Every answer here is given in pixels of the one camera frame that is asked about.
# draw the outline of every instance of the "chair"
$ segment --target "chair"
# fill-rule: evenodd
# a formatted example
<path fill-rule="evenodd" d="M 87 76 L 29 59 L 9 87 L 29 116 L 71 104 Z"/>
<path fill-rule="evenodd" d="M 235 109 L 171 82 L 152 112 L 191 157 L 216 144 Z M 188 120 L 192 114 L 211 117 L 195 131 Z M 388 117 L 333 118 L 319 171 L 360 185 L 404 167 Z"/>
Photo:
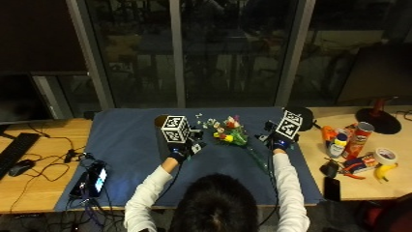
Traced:
<path fill-rule="evenodd" d="M 395 201 L 364 201 L 356 212 L 357 222 L 373 232 L 412 231 L 412 193 Z"/>

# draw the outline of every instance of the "desk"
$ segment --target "desk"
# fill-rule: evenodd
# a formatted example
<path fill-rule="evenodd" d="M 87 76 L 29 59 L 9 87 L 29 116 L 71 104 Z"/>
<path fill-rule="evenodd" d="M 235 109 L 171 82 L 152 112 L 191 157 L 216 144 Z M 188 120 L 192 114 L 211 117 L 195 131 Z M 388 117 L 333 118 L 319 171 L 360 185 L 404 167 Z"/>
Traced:
<path fill-rule="evenodd" d="M 315 117 L 319 120 L 320 126 L 331 126 L 341 128 L 356 121 L 356 107 L 325 107 L 312 108 Z M 396 107 L 387 106 L 385 111 L 389 113 L 397 110 L 409 110 L 411 106 Z M 364 180 L 356 180 L 351 177 L 337 174 L 336 179 L 341 183 L 341 199 L 345 200 L 379 200 L 395 199 L 399 196 L 412 192 L 411 177 L 412 177 L 412 122 L 403 119 L 399 115 L 397 120 L 401 123 L 401 131 L 397 134 L 372 133 L 368 141 L 360 152 L 364 155 L 367 152 L 375 151 L 377 147 L 385 147 L 397 152 L 399 167 L 388 172 L 389 181 L 380 184 L 373 177 L 373 170 L 360 172 L 356 175 L 364 176 Z M 319 171 L 320 166 L 327 162 L 324 152 L 324 144 L 321 141 L 320 130 L 312 128 L 308 131 L 300 132 L 300 148 L 309 166 L 313 178 L 323 190 L 323 174 Z"/>
<path fill-rule="evenodd" d="M 73 143 L 75 149 L 87 145 L 92 121 L 72 119 L 45 124 L 32 124 L 36 129 L 40 129 L 41 125 L 43 132 L 51 137 L 68 137 Z M 7 130 L 7 133 L 13 136 L 17 136 L 20 132 L 35 131 L 27 125 L 13 125 Z M 11 141 L 11 139 L 0 137 L 0 151 L 4 150 Z M 49 156 L 61 156 L 67 153 L 69 148 L 71 145 L 67 139 L 41 137 L 28 151 L 28 154 L 37 154 L 44 158 Z M 23 158 L 32 160 L 39 159 L 37 156 L 32 155 L 25 155 Z M 56 158 L 49 158 L 37 161 L 33 169 L 40 171 L 55 159 Z M 35 178 L 29 182 L 24 195 L 13 207 L 13 213 L 52 212 L 67 183 L 72 179 L 77 165 L 79 162 L 69 162 L 67 173 L 55 182 L 49 182 L 44 177 Z M 52 166 L 45 170 L 44 174 L 53 179 L 61 174 L 64 169 L 65 167 L 63 168 L 61 165 Z M 28 170 L 25 173 L 36 175 L 33 170 Z M 0 214 L 8 214 L 11 212 L 11 206 L 19 199 L 24 186 L 31 179 L 32 177 L 27 175 L 20 175 L 17 177 L 7 175 L 0 180 Z"/>
<path fill-rule="evenodd" d="M 159 115 L 184 115 L 189 125 L 196 126 L 199 120 L 207 121 L 215 118 L 219 121 L 229 115 L 240 115 L 244 129 L 249 135 L 248 145 L 263 160 L 272 157 L 272 152 L 253 137 L 265 133 L 264 124 L 268 120 L 277 122 L 283 112 L 279 107 L 265 108 L 155 108 L 155 109 L 111 109 L 100 112 L 93 118 L 93 126 L 88 140 L 87 152 L 93 154 L 97 160 L 107 162 L 107 192 L 115 207 L 123 208 L 135 193 L 136 186 L 161 164 L 156 130 L 153 120 Z M 239 146 L 216 144 L 211 131 L 205 131 L 204 142 L 207 146 L 188 162 L 184 162 L 179 177 L 168 194 L 156 202 L 157 208 L 175 208 L 185 192 L 187 187 L 200 177 L 208 174 L 221 173 L 239 179 L 249 189 L 256 203 L 261 207 L 276 205 L 276 194 L 269 176 L 257 167 L 257 164 Z M 295 165 L 307 204 L 317 204 L 323 199 L 317 185 L 311 175 L 304 157 L 295 146 L 288 151 L 291 163 Z M 67 185 L 61 198 L 56 204 L 56 211 L 63 211 L 68 202 L 68 192 L 76 184 L 84 169 L 76 171 L 73 180 Z M 104 195 L 99 198 L 101 206 L 108 205 Z"/>
<path fill-rule="evenodd" d="M 355 107 L 317 107 L 312 108 L 312 110 L 320 125 L 343 127 L 355 121 Z M 395 112 L 397 108 L 387 106 L 387 110 L 388 112 Z M 412 122 L 403 120 L 401 117 L 397 117 L 397 119 L 403 125 L 401 132 L 396 135 L 373 133 L 361 153 L 372 151 L 377 146 L 391 148 L 399 154 L 399 168 L 389 172 L 389 181 L 383 184 L 380 184 L 373 178 L 373 171 L 359 173 L 359 175 L 367 177 L 365 180 L 355 180 L 351 177 L 339 175 L 337 179 L 341 181 L 343 200 L 395 199 L 403 194 L 412 192 L 412 186 L 409 185 L 409 178 L 412 176 L 412 154 L 408 150 L 408 144 L 412 141 Z M 73 119 L 67 121 L 65 124 L 56 122 L 51 125 L 55 127 L 52 128 L 47 125 L 44 128 L 44 132 L 51 136 L 69 137 L 73 141 L 75 148 L 80 148 L 87 144 L 92 121 Z M 13 126 L 7 133 L 17 135 L 23 131 L 32 132 L 27 127 Z M 323 189 L 323 174 L 320 173 L 319 168 L 325 163 L 325 154 L 320 131 L 317 129 L 311 129 L 300 132 L 300 134 L 300 149 L 317 187 L 319 189 Z M 9 143 L 9 139 L 0 137 L 0 150 L 3 150 Z M 41 137 L 29 153 L 43 155 L 44 157 L 53 155 L 60 156 L 68 149 L 69 145 L 65 139 L 49 140 L 48 138 Z M 48 163 L 47 160 L 43 160 L 37 163 L 36 167 L 41 169 Z M 52 212 L 64 188 L 72 179 L 76 166 L 77 162 L 69 163 L 71 168 L 67 174 L 56 182 L 48 182 L 44 177 L 36 178 L 36 180 L 28 185 L 25 194 L 13 208 L 13 213 Z M 51 173 L 47 172 L 47 174 L 53 177 L 53 170 L 51 169 L 49 171 Z M 24 185 L 29 179 L 31 177 L 28 176 L 5 176 L 0 181 L 0 214 L 8 214 L 11 212 L 11 206 L 17 200 Z"/>

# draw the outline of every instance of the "wooden table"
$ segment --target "wooden table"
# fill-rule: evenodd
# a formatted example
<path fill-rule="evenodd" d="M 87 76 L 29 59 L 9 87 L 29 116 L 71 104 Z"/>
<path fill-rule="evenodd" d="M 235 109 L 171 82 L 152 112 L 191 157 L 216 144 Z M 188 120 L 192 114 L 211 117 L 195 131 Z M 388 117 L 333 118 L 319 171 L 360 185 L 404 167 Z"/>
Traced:
<path fill-rule="evenodd" d="M 411 106 L 387 107 L 388 112 L 396 110 L 411 109 Z M 312 108 L 316 119 L 321 126 L 344 127 L 356 121 L 355 112 L 356 107 L 325 107 Z M 388 179 L 385 183 L 380 183 L 373 177 L 373 171 L 365 171 L 359 173 L 365 177 L 365 180 L 356 180 L 351 177 L 337 175 L 337 179 L 341 182 L 341 198 L 343 200 L 373 200 L 373 199 L 393 199 L 405 193 L 412 192 L 411 177 L 412 177 L 412 152 L 409 144 L 412 144 L 412 122 L 397 117 L 403 130 L 395 135 L 384 135 L 372 133 L 365 146 L 361 150 L 361 154 L 373 151 L 377 147 L 387 147 L 396 151 L 399 154 L 399 167 L 389 171 Z M 56 121 L 47 123 L 43 126 L 43 132 L 51 137 L 68 137 L 73 143 L 73 147 L 81 148 L 87 145 L 88 135 L 91 131 L 92 121 L 84 119 L 72 119 L 68 121 Z M 40 130 L 41 124 L 35 124 L 33 127 Z M 12 126 L 7 133 L 11 135 L 19 135 L 20 132 L 35 132 L 27 126 Z M 323 190 L 323 174 L 319 171 L 320 166 L 327 162 L 324 152 L 324 143 L 321 141 L 320 130 L 312 128 L 308 131 L 300 132 L 300 148 L 304 153 L 307 163 L 312 175 L 315 177 L 319 189 Z M 0 137 L 0 151 L 11 143 L 11 139 Z M 41 157 L 63 156 L 71 145 L 65 139 L 41 137 L 37 143 L 33 145 L 29 154 L 41 155 Z M 37 156 L 27 155 L 24 159 L 37 160 Z M 48 164 L 51 164 L 56 158 L 49 158 L 37 161 L 35 170 L 40 171 Z M 12 213 L 40 213 L 52 212 L 55 204 L 60 198 L 61 192 L 71 181 L 73 172 L 79 162 L 69 162 L 69 169 L 63 177 L 55 182 L 49 182 L 44 177 L 35 178 L 27 185 L 27 182 L 32 177 L 20 175 L 17 177 L 5 176 L 0 181 L 0 214 Z M 44 174 L 53 179 L 64 171 L 65 166 L 57 165 L 47 169 Z M 25 174 L 36 175 L 33 170 L 28 170 Z"/>
<path fill-rule="evenodd" d="M 40 130 L 43 126 L 43 132 L 47 133 L 51 137 L 69 138 L 73 143 L 73 148 L 81 148 L 76 152 L 84 151 L 83 147 L 87 145 L 91 125 L 92 121 L 84 119 L 55 121 L 45 124 L 32 124 L 36 130 Z M 7 134 L 13 136 L 17 136 L 20 132 L 35 131 L 27 125 L 13 125 L 5 131 Z M 0 137 L 0 151 L 4 150 L 11 142 L 11 139 Z M 43 158 L 51 158 L 39 160 L 33 169 L 41 171 L 44 167 L 56 160 L 56 157 L 52 156 L 63 156 L 64 158 L 64 154 L 67 153 L 68 149 L 71 149 L 71 144 L 67 139 L 41 137 L 27 154 L 37 154 Z M 25 155 L 23 157 L 24 160 L 37 160 L 39 158 L 40 157 L 35 155 Z M 0 180 L 0 214 L 8 214 L 9 212 L 52 212 L 61 192 L 73 176 L 77 165 L 79 162 L 69 162 L 69 169 L 67 173 L 55 182 L 49 182 L 43 176 L 32 179 L 32 177 L 27 175 L 20 175 L 16 177 L 7 175 Z M 51 166 L 48 169 L 45 169 L 44 174 L 49 179 L 55 179 L 64 172 L 65 168 L 67 167 L 63 165 Z M 24 172 L 24 174 L 36 175 L 37 173 L 33 170 L 28 170 Z"/>
<path fill-rule="evenodd" d="M 397 110 L 411 110 L 412 106 L 385 107 L 385 111 L 396 113 Z M 315 117 L 320 126 L 331 126 L 332 128 L 343 128 L 356 121 L 356 107 L 325 107 L 312 108 Z M 375 151 L 376 148 L 384 147 L 395 151 L 399 155 L 399 167 L 388 172 L 388 182 L 380 183 L 373 177 L 373 170 L 357 173 L 364 176 L 364 180 L 357 180 L 337 174 L 336 179 L 341 183 L 341 199 L 343 200 L 377 200 L 395 199 L 399 196 L 412 192 L 412 122 L 403 119 L 403 115 L 396 116 L 401 123 L 401 131 L 397 134 L 372 133 L 363 147 L 360 155 Z M 315 177 L 319 189 L 323 192 L 323 177 L 320 166 L 327 163 L 327 154 L 324 143 L 321 141 L 320 130 L 312 128 L 300 132 L 300 148 L 309 165 L 312 175 Z"/>

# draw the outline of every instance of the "orange object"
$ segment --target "orange object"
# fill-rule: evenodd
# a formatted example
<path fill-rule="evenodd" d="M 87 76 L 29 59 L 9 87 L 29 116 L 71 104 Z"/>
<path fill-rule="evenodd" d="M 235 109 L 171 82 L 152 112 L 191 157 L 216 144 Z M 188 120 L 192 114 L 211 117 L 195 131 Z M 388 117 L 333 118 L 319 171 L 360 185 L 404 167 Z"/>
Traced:
<path fill-rule="evenodd" d="M 361 163 L 361 162 L 357 162 L 357 163 L 352 164 L 351 166 L 343 168 L 343 169 L 339 171 L 339 173 L 340 173 L 340 174 L 344 174 L 344 176 L 349 176 L 349 177 L 352 177 L 352 178 L 355 178 L 355 179 L 363 180 L 364 177 L 360 177 L 360 176 L 353 175 L 353 174 L 351 173 L 351 171 L 349 171 L 355 166 L 359 166 L 359 165 L 363 165 L 363 163 Z"/>
<path fill-rule="evenodd" d="M 337 133 L 331 126 L 324 126 L 321 128 L 321 137 L 324 141 L 331 141 L 336 135 Z"/>

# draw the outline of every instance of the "dark hair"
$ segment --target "dark hair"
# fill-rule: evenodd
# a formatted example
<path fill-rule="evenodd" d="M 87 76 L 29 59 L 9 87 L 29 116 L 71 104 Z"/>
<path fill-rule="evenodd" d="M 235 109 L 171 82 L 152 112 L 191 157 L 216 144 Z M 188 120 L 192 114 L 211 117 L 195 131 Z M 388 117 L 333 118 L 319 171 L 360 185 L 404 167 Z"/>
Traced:
<path fill-rule="evenodd" d="M 213 174 L 187 189 L 173 214 L 169 232 L 255 232 L 256 201 L 232 177 Z"/>

